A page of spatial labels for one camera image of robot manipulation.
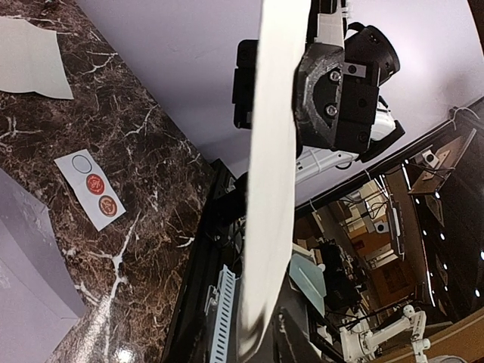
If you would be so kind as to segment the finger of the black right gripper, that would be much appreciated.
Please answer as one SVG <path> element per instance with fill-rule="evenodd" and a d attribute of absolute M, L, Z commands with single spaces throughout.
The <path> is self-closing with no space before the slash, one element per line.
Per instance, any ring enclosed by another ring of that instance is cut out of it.
<path fill-rule="evenodd" d="M 343 82 L 344 50 L 315 42 L 296 68 L 293 118 L 303 146 L 334 149 Z"/>

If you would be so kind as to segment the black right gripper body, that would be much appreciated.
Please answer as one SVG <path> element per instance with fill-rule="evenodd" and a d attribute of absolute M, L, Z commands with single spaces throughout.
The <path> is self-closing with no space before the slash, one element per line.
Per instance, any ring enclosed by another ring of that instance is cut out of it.
<path fill-rule="evenodd" d="M 328 150 L 364 153 L 368 149 L 377 109 L 378 76 L 376 64 L 344 60 L 335 148 Z M 296 134 L 296 149 L 303 147 Z"/>

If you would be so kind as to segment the grey envelope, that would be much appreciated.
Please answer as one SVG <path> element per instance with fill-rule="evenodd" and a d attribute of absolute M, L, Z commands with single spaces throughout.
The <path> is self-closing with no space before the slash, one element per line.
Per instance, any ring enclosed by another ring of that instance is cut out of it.
<path fill-rule="evenodd" d="M 1 173 L 1 360 L 44 362 L 85 314 L 48 208 Z"/>

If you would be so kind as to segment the beige lined letter paper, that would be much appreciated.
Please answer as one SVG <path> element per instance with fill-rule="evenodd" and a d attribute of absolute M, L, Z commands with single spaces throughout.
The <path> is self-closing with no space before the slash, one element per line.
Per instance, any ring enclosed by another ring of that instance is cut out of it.
<path fill-rule="evenodd" d="M 292 254 L 296 127 L 292 97 L 309 1 L 263 1 L 256 58 L 237 360 L 262 344 Z"/>

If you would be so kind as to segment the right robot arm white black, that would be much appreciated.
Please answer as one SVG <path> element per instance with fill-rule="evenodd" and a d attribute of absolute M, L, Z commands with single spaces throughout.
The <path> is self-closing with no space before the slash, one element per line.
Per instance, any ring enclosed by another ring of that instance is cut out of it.
<path fill-rule="evenodd" d="M 366 163 L 405 134 L 380 95 L 400 69 L 396 51 L 378 28 L 348 23 L 345 6 L 311 3 L 293 90 L 296 182 Z"/>

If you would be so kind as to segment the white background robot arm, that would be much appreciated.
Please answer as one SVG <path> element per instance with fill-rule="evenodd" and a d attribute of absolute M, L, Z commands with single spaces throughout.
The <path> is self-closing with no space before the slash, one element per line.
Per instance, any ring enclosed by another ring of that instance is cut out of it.
<path fill-rule="evenodd" d="M 372 332 L 370 329 L 361 328 L 360 331 L 340 328 L 340 340 L 345 362 L 368 362 L 374 358 L 374 353 L 393 337 L 405 330 L 411 329 L 411 348 L 416 362 L 428 362 L 424 351 L 431 347 L 429 339 L 424 337 L 427 314 L 425 311 L 416 311 L 412 305 L 406 305 L 402 310 L 402 316 L 388 327 Z"/>

